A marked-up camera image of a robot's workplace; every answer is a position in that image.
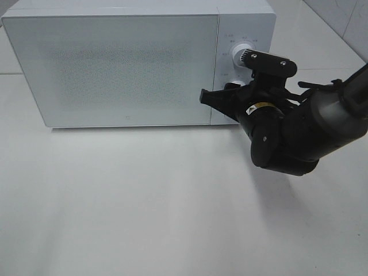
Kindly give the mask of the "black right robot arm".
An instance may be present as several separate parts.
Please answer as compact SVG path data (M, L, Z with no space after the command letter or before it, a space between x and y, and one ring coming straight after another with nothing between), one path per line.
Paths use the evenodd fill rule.
M300 82L300 95L286 89L286 76L254 71L252 77L245 86L202 90L200 102L242 126L257 167L302 176L367 134L367 67L328 85Z

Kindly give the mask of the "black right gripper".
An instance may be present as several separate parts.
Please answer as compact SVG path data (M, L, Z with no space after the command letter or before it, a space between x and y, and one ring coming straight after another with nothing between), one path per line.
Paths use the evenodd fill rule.
M244 112L253 104L268 102L287 113L293 108L293 104L286 98L286 78L272 76L260 72L253 74L253 80L239 86L229 82L224 90L201 90L200 103L208 105L227 117L238 121L237 114Z

